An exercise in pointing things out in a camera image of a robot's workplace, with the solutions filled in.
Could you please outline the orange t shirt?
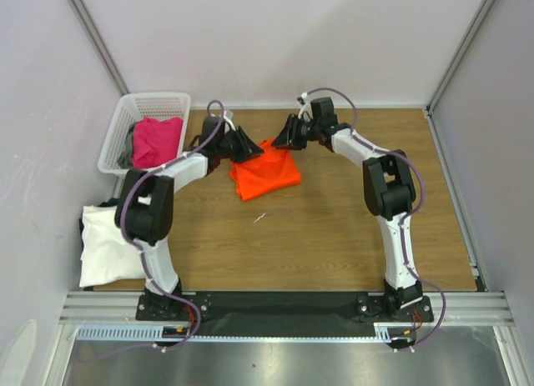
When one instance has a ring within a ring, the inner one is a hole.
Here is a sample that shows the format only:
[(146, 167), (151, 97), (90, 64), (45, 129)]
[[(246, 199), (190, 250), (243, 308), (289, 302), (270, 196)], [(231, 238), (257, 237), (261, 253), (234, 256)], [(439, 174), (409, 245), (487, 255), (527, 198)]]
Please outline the orange t shirt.
[(230, 163), (229, 177), (235, 192), (246, 202), (267, 193), (301, 184), (301, 174), (291, 152), (272, 146), (274, 138), (260, 143), (264, 150), (257, 158), (244, 163)]

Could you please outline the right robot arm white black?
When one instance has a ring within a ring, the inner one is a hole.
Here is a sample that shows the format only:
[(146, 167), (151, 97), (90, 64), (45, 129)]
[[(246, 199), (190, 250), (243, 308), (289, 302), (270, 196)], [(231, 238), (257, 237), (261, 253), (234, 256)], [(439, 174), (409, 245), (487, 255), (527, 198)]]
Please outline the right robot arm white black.
[(401, 321), (423, 298), (410, 234), (416, 188), (410, 163), (401, 150), (386, 150), (363, 138), (353, 126), (340, 123), (331, 98), (298, 97), (301, 108), (288, 116), (272, 147), (303, 150), (317, 142), (362, 169), (364, 200), (376, 217), (385, 251), (384, 296), (376, 314)]

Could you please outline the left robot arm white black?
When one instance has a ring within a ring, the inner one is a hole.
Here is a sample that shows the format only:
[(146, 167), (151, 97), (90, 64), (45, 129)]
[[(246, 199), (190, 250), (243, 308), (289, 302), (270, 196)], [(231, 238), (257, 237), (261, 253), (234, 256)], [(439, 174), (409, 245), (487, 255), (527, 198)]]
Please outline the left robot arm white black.
[(168, 235), (174, 220), (174, 195), (211, 174), (224, 159), (245, 163), (264, 150), (227, 116), (205, 117), (202, 131), (171, 161), (152, 170), (130, 169), (118, 200), (115, 223), (125, 241), (139, 251), (145, 287), (136, 318), (177, 318), (187, 304), (170, 257)]

